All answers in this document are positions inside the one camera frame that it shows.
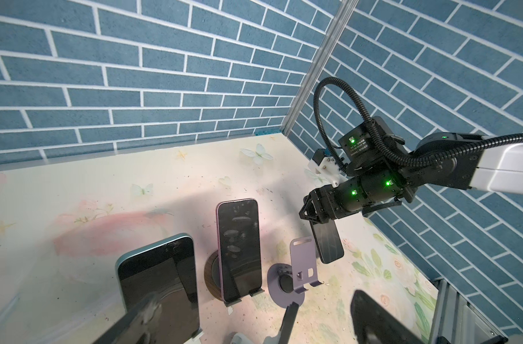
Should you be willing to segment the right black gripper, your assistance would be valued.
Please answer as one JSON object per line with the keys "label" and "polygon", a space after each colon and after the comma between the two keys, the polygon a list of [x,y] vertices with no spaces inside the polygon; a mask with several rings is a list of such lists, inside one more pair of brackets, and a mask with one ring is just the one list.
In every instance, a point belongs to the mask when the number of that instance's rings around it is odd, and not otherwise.
{"label": "right black gripper", "polygon": [[330,184],[312,190],[300,209],[300,218],[313,224],[326,224],[357,213],[364,215],[377,210],[412,202],[416,187],[399,173],[383,169],[367,171],[352,177],[337,187]]}

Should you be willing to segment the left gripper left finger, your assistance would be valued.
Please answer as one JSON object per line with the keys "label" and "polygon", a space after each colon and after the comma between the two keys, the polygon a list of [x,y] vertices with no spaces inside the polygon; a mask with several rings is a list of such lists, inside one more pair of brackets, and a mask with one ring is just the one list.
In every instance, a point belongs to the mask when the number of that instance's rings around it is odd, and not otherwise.
{"label": "left gripper left finger", "polygon": [[160,297],[149,293],[94,343],[156,343],[161,314]]}

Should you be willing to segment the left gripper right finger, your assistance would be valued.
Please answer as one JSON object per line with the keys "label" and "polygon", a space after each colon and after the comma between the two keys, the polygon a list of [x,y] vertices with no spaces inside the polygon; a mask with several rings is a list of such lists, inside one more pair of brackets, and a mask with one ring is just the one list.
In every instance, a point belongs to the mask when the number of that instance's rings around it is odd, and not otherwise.
{"label": "left gripper right finger", "polygon": [[287,307],[285,314],[284,314],[284,318],[282,320],[282,325],[280,328],[280,336],[277,341],[278,344],[288,344],[289,343],[299,307],[300,306],[295,302],[292,302]]}

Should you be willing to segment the white stand front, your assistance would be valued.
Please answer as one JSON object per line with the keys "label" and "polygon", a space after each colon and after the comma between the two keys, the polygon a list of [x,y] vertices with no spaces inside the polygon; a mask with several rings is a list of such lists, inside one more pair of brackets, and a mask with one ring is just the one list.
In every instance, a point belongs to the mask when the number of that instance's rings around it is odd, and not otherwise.
{"label": "white stand front", "polygon": [[[280,342],[281,332],[278,332],[278,334],[274,337],[266,337],[261,343],[262,344],[278,344]],[[246,335],[243,333],[235,333],[231,337],[230,344],[255,344],[255,342],[251,339],[249,339]]]}

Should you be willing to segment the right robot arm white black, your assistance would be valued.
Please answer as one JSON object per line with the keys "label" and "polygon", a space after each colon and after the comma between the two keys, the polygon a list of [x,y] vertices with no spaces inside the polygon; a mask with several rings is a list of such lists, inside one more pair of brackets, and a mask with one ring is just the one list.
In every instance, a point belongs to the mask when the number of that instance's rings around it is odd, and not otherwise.
{"label": "right robot arm white black", "polygon": [[523,142],[513,143],[509,136],[504,140],[503,146],[407,167],[387,159],[368,134],[354,134],[344,141],[345,152],[353,154],[345,173],[325,149],[314,153],[309,168],[328,183],[304,198],[300,218],[326,224],[357,213],[367,215],[412,202],[426,184],[523,195]]}

